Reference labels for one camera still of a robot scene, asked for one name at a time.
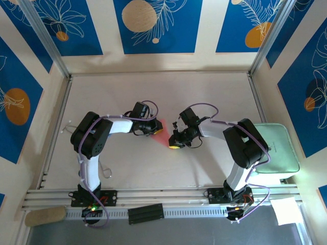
white floral line drawing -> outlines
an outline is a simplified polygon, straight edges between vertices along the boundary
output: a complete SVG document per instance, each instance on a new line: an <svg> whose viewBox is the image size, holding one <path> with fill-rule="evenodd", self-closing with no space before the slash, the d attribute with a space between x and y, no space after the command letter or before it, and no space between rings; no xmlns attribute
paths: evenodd
<svg viewBox="0 0 327 245"><path fill-rule="evenodd" d="M6 60L6 56L0 56L0 71L5 67ZM0 112L3 111L3 109L5 109L6 107L10 108L10 106L24 108L24 105L22 105L23 101L24 99L15 100L10 96L6 95L6 93L4 93L4 91L0 87Z"/></svg>
<svg viewBox="0 0 327 245"><path fill-rule="evenodd" d="M232 3L243 7L245 16L251 20L253 26L258 27L261 40L263 40L267 34L269 21L276 15L283 1L276 0L273 4L272 0L270 0L267 8L262 6L261 0L232 0Z"/></svg>
<svg viewBox="0 0 327 245"><path fill-rule="evenodd" d="M160 38L165 34L165 31L169 31L169 25L174 26L174 16L181 8L185 6L188 0L183 0L183 3L176 9L176 2L179 0L151 0L149 3L155 10L157 15L156 24L153 28L145 32L134 32L132 39L136 39L133 46L139 44L140 42L146 40L149 42L153 39L160 40Z"/></svg>
<svg viewBox="0 0 327 245"><path fill-rule="evenodd" d="M9 0L2 1L17 19L30 26L18 5ZM43 23L49 27L48 31L53 32L53 36L60 41L67 41L68 33L84 37L84 31L78 24L86 21L86 15L71 10L71 0L35 0L32 4Z"/></svg>
<svg viewBox="0 0 327 245"><path fill-rule="evenodd" d="M312 0L297 0L296 3L293 6L293 9L291 11L291 13L289 14L288 17L290 17L291 20L294 20L295 17L295 12L303 12L305 11L308 6L310 5L310 2Z"/></svg>
<svg viewBox="0 0 327 245"><path fill-rule="evenodd" d="M312 111L318 109L318 129L327 127L327 27L320 35L311 65L315 70L316 88L306 99L305 109Z"/></svg>

black connector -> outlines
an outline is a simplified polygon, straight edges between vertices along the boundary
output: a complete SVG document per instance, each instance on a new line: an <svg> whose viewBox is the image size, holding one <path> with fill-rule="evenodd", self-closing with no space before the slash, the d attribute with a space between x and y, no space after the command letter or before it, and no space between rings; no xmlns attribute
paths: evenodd
<svg viewBox="0 0 327 245"><path fill-rule="evenodd" d="M164 217L162 203L128 209L128 222L130 225L154 221Z"/></svg>
<svg viewBox="0 0 327 245"><path fill-rule="evenodd" d="M140 130L143 135L149 136L160 132L162 129L162 123L155 118L150 121L136 121L132 127L132 132Z"/></svg>
<svg viewBox="0 0 327 245"><path fill-rule="evenodd" d="M148 110L150 111L150 108L148 105L146 105L142 102L136 102L133 110L129 114L129 117L143 118L143 117L145 117Z"/></svg>

metal frame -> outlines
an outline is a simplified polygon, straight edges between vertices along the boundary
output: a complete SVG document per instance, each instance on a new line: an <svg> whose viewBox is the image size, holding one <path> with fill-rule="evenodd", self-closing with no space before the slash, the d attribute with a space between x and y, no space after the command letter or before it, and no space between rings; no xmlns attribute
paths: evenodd
<svg viewBox="0 0 327 245"><path fill-rule="evenodd" d="M38 38L41 40L45 49L49 53L50 57L54 60L54 63L57 64L58 68L62 74L71 78L67 67L65 66L60 53L55 46L51 36L46 30L45 26L42 23L42 20L38 16L36 10L34 9L32 3L29 0L17 0L20 5L22 12L25 14L27 20L30 22L32 28L36 32ZM253 97L258 108L258 112L262 122L267 122L267 118L261 104L261 99L256 88L255 83L252 80L252 76L255 73L258 66L264 61L268 51L270 50L273 42L278 36L285 20L287 19L293 5L296 0L285 0L281 10L278 12L275 21L273 22L259 52L248 71L249 84L253 93ZM212 71L195 71L195 72L212 72ZM74 76L89 76L90 74L74 74ZM102 76L105 74L92 74L91 76ZM69 91L71 89L72 81L69 80L66 90L64 92L63 100L58 112L58 117L55 124L55 129L52 134L50 147L46 155L46 159L42 166L41 175L38 180L38 188L41 188L41 183L46 178L46 174L49 170L50 161L53 155L55 143L57 136L60 130L60 124L64 114L64 109L68 100ZM117 206L108 207L108 211L111 212L112 216L117 214L118 218L126 218L126 215L120 216L120 214L126 214L128 208L163 203L164 209L166 212L179 210L181 213L178 213L180 216L185 216L188 214L188 211L192 211L195 208L203 212L210 212L220 210L223 215L225 215L225 207L229 205L209 205L208 199L204 196L204 192L207 188L212 187L186 187L180 189L165 188L165 189L118 189L117 196ZM270 205L270 200L281 199L287 197L295 197L297 203L300 205L301 211L303 213L303 224L297 224L297 228L301 237L303 244L313 244L310 236L312 233L309 230L308 232L308 223L306 219L305 210L303 209L302 200L296 185L294 184L282 184L278 186L269 186L271 188L271 195L269 200L267 200L264 205ZM260 188L253 188L253 197L255 200L254 205L257 205L265 196L266 191ZM29 234L30 228L26 227L24 224L25 215L31 210L37 210L42 208L50 208L55 206L66 206L67 208L67 219L80 219L80 216L76 213L79 213L81 208L72 208L70 207L71 198L68 196L68 193L73 190L60 190L60 189L39 189L39 190L29 190L25 197L24 203L22 205L21 212L21 223L17 232L17 238L14 241L15 244L26 244L27 237Z"/></svg>
<svg viewBox="0 0 327 245"><path fill-rule="evenodd" d="M43 177L45 175L47 175L47 172L49 171L50 162L51 162L52 155L53 155L53 152L54 152L54 148L55 148L55 145L56 145L58 133L59 133L59 130L60 130L61 121L62 121L62 118L63 118L63 114L65 112L65 107L66 107L66 104L67 104L67 101L68 101L69 92L70 92L71 87L72 87L72 81L73 81L73 78L70 78L68 83L67 83L67 86L66 86L63 98L62 98L62 102L61 102L61 105L60 105L60 108L59 108L59 111L58 111L58 116L57 116L57 119L56 119L55 127L54 127L54 130L53 130L52 136L51 136L50 146L49 146L48 152L46 154L45 161L43 163L43 166L42 166L42 169L41 169L41 172L40 172L40 176L39 176L39 179L38 179L38 182L37 182L37 189L41 188L41 183L43 181Z"/></svg>
<svg viewBox="0 0 327 245"><path fill-rule="evenodd" d="M226 207L233 204L209 205L208 198L204 193L208 188L221 186L206 187L188 187L188 188L163 188L163 189L117 189L116 207L117 208L135 208L151 204L162 203L166 208L176 207ZM302 199L295 184L269 186L270 197L264 205L270 205L270 200L294 197L298 204L302 204ZM71 198L68 194L71 191L67 189L41 189L29 190L22 205L23 210L37 210L42 208L51 208L65 206L67 209L78 209L70 207ZM267 191L261 188L253 188L254 205L258 204L266 195Z"/></svg>
<svg viewBox="0 0 327 245"><path fill-rule="evenodd" d="M69 72L61 59L61 55L53 42L49 32L46 30L40 16L36 12L33 4L29 0L17 0L19 7L23 14L26 16L26 19L31 24L33 30L35 31L37 37L40 39L41 43L43 44L44 48L50 55L53 62L58 66L61 73L66 77L69 78Z"/></svg>
<svg viewBox="0 0 327 245"><path fill-rule="evenodd" d="M286 19L288 18L294 4L297 0L284 0L284 3L280 10L278 11L275 20L273 21L266 38L264 39L259 51L254 59L253 64L250 67L249 75L250 77L253 76L256 69L262 64L265 60L271 46L273 45L274 41L276 40L281 28L283 27Z"/></svg>

